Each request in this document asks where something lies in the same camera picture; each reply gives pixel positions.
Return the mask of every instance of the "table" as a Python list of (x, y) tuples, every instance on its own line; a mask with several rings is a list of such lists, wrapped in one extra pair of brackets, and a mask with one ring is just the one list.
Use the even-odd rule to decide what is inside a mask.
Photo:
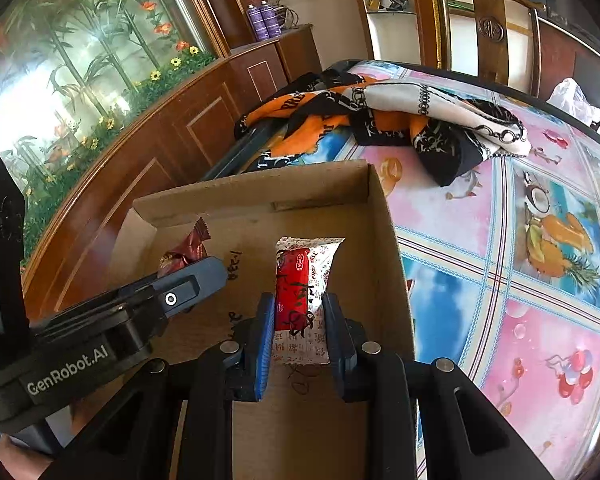
[[(346, 129), (296, 164), (375, 165), (410, 290), (416, 359), (457, 362), (557, 480), (574, 478), (600, 423), (600, 136), (471, 76), (378, 61), (350, 72), (492, 100), (528, 129), (528, 158), (485, 161), (445, 188), (412, 148), (358, 146)], [(544, 262), (534, 252), (542, 244)], [(424, 478), (420, 429), (417, 455)]]

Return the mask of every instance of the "silver screw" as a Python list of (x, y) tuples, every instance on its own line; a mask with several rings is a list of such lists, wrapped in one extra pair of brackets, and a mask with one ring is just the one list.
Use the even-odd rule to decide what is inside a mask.
[(225, 354), (235, 354), (240, 349), (240, 345), (235, 341), (225, 341), (220, 345), (220, 350)]
[(159, 374), (165, 368), (164, 361), (162, 359), (153, 359), (149, 361), (149, 373), (150, 374)]
[(436, 368), (441, 372), (450, 372), (454, 369), (454, 362), (451, 359), (443, 357), (436, 361)]
[(170, 292), (164, 297), (164, 302), (169, 306), (175, 305), (177, 301), (178, 297), (173, 292)]
[(382, 347), (375, 341), (366, 341), (362, 343), (362, 351), (365, 354), (379, 354)]

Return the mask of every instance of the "chair backrest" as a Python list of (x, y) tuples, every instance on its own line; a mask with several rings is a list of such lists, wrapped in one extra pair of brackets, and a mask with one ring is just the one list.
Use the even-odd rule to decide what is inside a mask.
[[(532, 26), (534, 61), (531, 94), (538, 95), (540, 82), (540, 43), (538, 10), (544, 4), (529, 0), (512, 0), (529, 9)], [(451, 70), (451, 24), (447, 0), (437, 0), (440, 37), (442, 38), (442, 68)], [(486, 81), (509, 84), (509, 44), (504, 0), (474, 0), (475, 30), (478, 37), (478, 77)]]

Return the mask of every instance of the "cardboard box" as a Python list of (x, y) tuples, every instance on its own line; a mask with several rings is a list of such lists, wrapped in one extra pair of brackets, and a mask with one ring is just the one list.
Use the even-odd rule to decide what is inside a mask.
[[(236, 279), (154, 340), (170, 363), (194, 359), (251, 317), (273, 292), (275, 244), (283, 236), (343, 237), (328, 291), (369, 339), (413, 359), (411, 314), (394, 228), (376, 171), (364, 161), (332, 162), (230, 176), (138, 199), (116, 241), (110, 285), (157, 269), (202, 216), (208, 254), (239, 260)], [(272, 365), (265, 398), (234, 403), (234, 478), (363, 478), (366, 406), (344, 404), (329, 367)]]

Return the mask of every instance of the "purple can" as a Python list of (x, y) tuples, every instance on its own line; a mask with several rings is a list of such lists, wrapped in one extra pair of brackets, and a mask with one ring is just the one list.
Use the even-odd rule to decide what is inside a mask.
[(253, 31), (256, 33), (256, 39), (258, 41), (268, 40), (269, 33), (267, 32), (267, 26), (264, 23), (260, 9), (250, 5), (247, 8), (247, 15), (249, 16), (251, 27), (253, 27)]
[(278, 23), (278, 17), (276, 16), (276, 11), (273, 6), (263, 1), (262, 5), (260, 6), (260, 12), (262, 13), (269, 37), (277, 38), (278, 36), (282, 35), (282, 32), (280, 31), (280, 24)]

